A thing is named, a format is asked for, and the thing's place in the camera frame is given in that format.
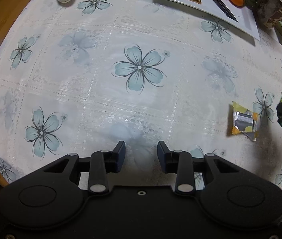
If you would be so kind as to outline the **silver yellow foil packet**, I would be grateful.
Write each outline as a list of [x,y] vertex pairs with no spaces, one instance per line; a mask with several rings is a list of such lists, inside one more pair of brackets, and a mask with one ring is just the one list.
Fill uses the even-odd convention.
[[256,141],[258,134],[258,113],[232,101],[233,125],[232,135],[244,134],[251,141]]

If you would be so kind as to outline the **white floral tablecloth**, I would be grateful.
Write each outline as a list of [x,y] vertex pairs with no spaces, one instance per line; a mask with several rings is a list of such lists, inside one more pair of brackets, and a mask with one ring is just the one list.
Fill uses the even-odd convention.
[[[0,47],[0,172],[126,143],[123,183],[169,184],[157,142],[215,153],[282,189],[282,45],[155,0],[31,0]],[[232,135],[232,101],[258,113]]]

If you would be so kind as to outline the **patterned paper box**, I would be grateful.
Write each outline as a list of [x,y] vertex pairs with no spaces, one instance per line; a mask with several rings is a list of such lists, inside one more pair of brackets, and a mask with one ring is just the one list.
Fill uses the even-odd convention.
[[255,11],[259,22],[268,29],[282,20],[282,2],[279,0],[258,0]]

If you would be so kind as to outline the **white rectangular plate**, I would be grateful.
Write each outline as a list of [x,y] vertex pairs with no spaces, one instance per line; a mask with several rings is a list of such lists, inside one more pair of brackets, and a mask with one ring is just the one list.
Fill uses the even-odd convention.
[[189,0],[167,0],[167,1],[192,7],[194,9],[215,16],[216,18],[219,18],[224,22],[233,25],[237,29],[240,29],[241,31],[245,32],[251,37],[260,40],[258,27],[255,22],[253,12],[247,7],[238,8],[228,0],[221,0],[224,3],[224,5],[226,5],[226,7],[232,12],[234,17],[237,19],[236,22],[235,20],[226,16],[226,14],[217,6],[217,4],[213,0],[201,0],[201,4]]

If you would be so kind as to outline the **black handled knife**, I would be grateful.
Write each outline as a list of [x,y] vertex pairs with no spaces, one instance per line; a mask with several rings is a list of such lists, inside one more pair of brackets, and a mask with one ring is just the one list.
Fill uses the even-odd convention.
[[226,7],[226,5],[224,5],[224,3],[221,0],[213,0],[218,7],[226,14],[226,16],[228,16],[229,18],[231,18],[232,20],[238,22],[238,20],[235,18],[234,14],[232,14],[232,12],[228,9],[228,7]]

